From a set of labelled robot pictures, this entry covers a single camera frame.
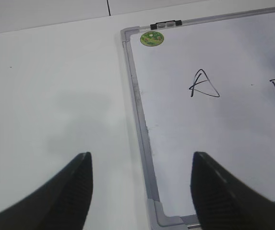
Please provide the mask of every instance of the whiteboard surface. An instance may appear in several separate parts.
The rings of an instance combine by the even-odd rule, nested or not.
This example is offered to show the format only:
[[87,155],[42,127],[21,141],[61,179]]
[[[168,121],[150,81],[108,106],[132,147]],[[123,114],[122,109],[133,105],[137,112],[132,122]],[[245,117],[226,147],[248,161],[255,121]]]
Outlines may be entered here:
[[[131,46],[165,214],[195,214],[195,151],[275,201],[275,13],[160,32],[159,46],[142,45],[141,34],[131,36]],[[219,98],[191,97],[199,69]],[[213,92],[208,82],[195,88]]]

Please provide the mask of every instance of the black clip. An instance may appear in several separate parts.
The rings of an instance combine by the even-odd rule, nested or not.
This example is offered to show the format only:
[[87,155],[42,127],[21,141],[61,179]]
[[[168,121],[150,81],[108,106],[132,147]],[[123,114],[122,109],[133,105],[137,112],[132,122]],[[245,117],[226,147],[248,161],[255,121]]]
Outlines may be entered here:
[[150,28],[151,28],[151,30],[157,30],[157,29],[162,29],[165,27],[174,27],[174,26],[180,26],[180,25],[182,25],[181,20],[172,20],[172,21],[151,24]]

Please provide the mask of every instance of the white table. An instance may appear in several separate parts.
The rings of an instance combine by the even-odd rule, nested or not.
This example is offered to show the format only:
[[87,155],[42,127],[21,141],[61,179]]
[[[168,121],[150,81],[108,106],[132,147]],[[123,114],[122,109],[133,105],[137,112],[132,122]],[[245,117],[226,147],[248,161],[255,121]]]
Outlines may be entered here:
[[274,6],[209,0],[0,34],[0,211],[91,151],[85,228],[149,229],[120,30]]

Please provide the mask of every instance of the green sticker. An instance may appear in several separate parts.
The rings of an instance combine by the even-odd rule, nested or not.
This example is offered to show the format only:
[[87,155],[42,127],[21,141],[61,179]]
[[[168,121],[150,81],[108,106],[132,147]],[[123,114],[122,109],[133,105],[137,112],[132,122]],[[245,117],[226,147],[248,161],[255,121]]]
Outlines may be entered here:
[[141,43],[145,46],[158,46],[164,41],[164,36],[157,31],[149,31],[141,36]]

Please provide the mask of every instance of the white wall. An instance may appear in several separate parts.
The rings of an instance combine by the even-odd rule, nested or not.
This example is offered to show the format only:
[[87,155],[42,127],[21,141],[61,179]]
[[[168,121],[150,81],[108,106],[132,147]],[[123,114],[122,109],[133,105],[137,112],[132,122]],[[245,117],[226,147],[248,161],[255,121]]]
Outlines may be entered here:
[[108,0],[111,15],[144,11],[196,1],[203,0]]
[[106,0],[0,0],[0,32],[103,16]]

